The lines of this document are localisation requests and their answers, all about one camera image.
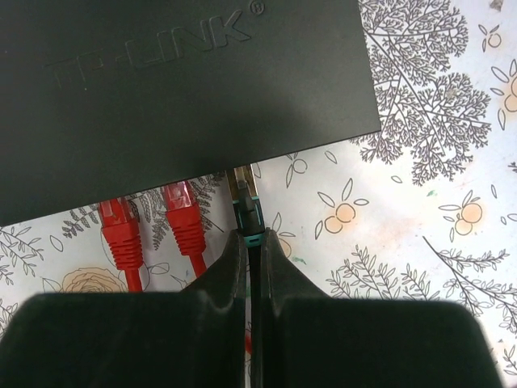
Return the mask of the black network switch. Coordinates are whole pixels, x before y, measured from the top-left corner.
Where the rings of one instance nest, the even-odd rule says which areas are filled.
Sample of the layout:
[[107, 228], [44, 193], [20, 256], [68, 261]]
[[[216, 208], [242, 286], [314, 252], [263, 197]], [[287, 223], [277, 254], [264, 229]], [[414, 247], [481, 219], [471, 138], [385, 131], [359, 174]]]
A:
[[355, 1], [4, 1], [1, 223], [374, 133]]

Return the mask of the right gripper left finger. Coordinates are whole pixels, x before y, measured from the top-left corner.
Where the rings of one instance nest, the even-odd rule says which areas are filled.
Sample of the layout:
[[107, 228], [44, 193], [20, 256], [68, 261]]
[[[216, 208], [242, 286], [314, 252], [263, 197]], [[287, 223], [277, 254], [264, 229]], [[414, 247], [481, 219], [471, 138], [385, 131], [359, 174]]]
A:
[[31, 297], [2, 338], [2, 386], [244, 386], [246, 259], [232, 232], [178, 292]]

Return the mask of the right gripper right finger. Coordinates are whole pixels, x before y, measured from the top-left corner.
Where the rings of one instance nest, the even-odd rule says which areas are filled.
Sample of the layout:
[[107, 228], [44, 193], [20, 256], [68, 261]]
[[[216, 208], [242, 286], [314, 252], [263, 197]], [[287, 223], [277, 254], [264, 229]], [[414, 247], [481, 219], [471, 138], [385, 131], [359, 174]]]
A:
[[260, 259], [263, 387], [499, 387], [480, 326], [451, 302], [332, 298], [285, 256]]

